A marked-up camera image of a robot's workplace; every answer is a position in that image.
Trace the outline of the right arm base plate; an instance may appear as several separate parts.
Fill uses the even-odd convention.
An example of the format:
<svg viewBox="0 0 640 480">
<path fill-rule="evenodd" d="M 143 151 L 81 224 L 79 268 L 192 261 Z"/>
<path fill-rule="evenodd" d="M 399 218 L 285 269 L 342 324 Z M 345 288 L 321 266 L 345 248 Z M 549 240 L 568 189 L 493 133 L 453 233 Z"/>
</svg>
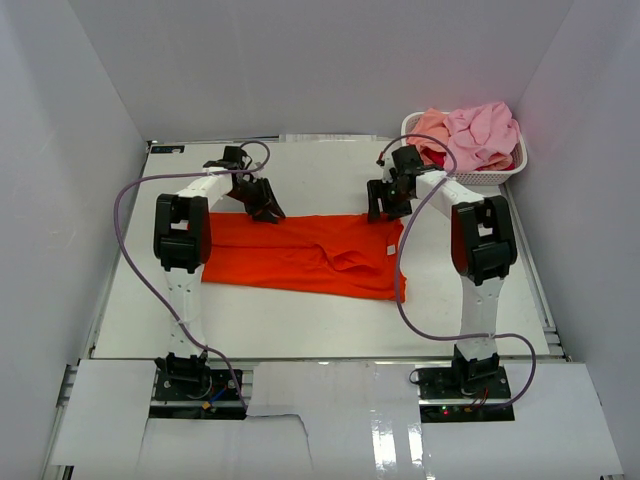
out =
<svg viewBox="0 0 640 480">
<path fill-rule="evenodd" d="M 423 424 L 512 422 L 512 406 L 498 408 L 511 399 L 505 369 L 478 382 L 462 386 L 451 367 L 416 368 L 409 374 L 419 396 Z"/>
</svg>

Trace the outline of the orange t shirt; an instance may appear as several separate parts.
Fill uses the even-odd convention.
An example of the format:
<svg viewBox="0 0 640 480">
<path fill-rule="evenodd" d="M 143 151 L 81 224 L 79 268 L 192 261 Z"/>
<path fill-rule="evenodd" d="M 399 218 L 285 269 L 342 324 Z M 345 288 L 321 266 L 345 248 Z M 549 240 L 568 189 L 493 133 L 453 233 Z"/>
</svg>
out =
<svg viewBox="0 0 640 480">
<path fill-rule="evenodd" d="M 368 300 L 405 298 L 406 278 L 395 278 L 404 230 L 400 220 L 312 215 L 271 224 L 241 213 L 212 213 L 210 220 L 212 252 L 204 282 Z"/>
</svg>

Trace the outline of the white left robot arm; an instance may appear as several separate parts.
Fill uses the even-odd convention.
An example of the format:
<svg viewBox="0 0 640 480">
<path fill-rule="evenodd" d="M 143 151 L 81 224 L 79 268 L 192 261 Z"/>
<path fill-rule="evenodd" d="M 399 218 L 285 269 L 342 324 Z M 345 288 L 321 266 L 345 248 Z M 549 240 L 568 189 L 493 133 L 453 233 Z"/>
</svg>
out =
<svg viewBox="0 0 640 480">
<path fill-rule="evenodd" d="M 269 180 L 259 175 L 266 163 L 253 161 L 249 145 L 266 146 L 256 140 L 227 146 L 221 159 L 203 165 L 197 179 L 156 200 L 153 251 L 167 281 L 167 304 L 177 316 L 172 348 L 156 365 L 191 399 L 203 399 L 213 388 L 201 301 L 204 267 L 212 253 L 212 208 L 229 197 L 242 203 L 255 222 L 276 224 L 285 218 Z"/>
</svg>

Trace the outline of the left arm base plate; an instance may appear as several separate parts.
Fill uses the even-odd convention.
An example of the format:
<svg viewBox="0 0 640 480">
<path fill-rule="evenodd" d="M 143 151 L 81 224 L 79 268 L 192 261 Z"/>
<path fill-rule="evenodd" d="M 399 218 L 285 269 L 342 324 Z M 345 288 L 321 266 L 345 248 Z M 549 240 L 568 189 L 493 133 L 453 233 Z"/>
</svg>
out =
<svg viewBox="0 0 640 480">
<path fill-rule="evenodd" d="M 172 379 L 160 370 L 156 373 L 149 407 L 151 419 L 244 420 L 236 386 L 242 387 L 243 371 L 235 371 L 235 383 L 227 370 L 214 369 L 204 381 Z"/>
</svg>

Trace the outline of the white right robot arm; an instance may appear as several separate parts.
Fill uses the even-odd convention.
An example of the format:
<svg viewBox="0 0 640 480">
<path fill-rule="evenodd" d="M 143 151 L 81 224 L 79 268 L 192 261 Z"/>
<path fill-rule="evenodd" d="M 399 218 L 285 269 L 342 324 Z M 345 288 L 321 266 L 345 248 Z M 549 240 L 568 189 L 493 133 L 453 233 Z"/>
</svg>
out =
<svg viewBox="0 0 640 480">
<path fill-rule="evenodd" d="M 499 370 L 496 323 L 504 280 L 517 259 L 509 204 L 501 196 L 483 196 L 447 172 L 423 163 L 413 145 L 402 146 L 387 160 L 380 155 L 383 177 L 367 182 L 368 221 L 407 216 L 406 232 L 430 203 L 450 221 L 451 260 L 462 285 L 460 333 L 436 336 L 420 331 L 396 306 L 413 333 L 432 341 L 452 342 L 453 390 L 472 399 L 484 391 Z"/>
</svg>

